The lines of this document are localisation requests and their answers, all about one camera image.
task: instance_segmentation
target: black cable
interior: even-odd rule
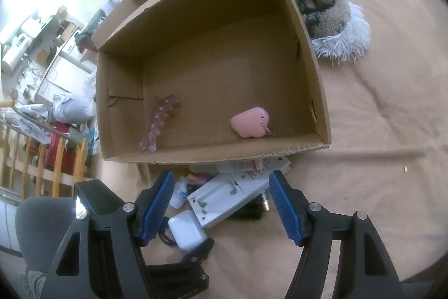
[[[177,246],[178,244],[176,241],[172,240],[170,237],[167,236],[165,231],[168,229],[168,220],[169,217],[164,217],[162,220],[162,224],[160,225],[160,228],[158,229],[158,236],[160,237],[160,240],[168,246]]]

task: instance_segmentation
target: white fur trim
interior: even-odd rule
[[[370,25],[364,19],[362,8],[350,5],[350,20],[339,35],[313,38],[311,43],[316,56],[331,61],[356,61],[364,56],[370,45]]]

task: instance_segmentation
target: small white bottle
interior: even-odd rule
[[[216,168],[221,174],[259,171],[263,169],[263,159],[226,161],[223,163],[217,163]]]
[[[172,194],[171,200],[169,201],[169,205],[171,205],[173,208],[181,209],[187,201],[188,181],[189,180],[186,177],[181,176],[174,185],[174,193]]]

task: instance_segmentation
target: led light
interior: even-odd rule
[[[81,200],[79,197],[76,197],[76,214],[81,212],[87,212],[86,207],[81,203]]]

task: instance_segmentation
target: red bag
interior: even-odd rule
[[[70,129],[70,127],[61,122],[55,122],[54,127],[56,128],[57,131],[60,132],[68,132]],[[45,163],[47,166],[51,167],[55,166],[57,145],[59,143],[60,138],[61,137],[59,137],[58,135],[52,133],[51,142],[50,145],[48,146],[48,150],[46,152],[45,157]],[[67,148],[64,149],[64,153],[62,155],[62,167],[60,170],[64,174],[72,175],[74,166],[75,166],[75,153],[72,150],[68,150]]]

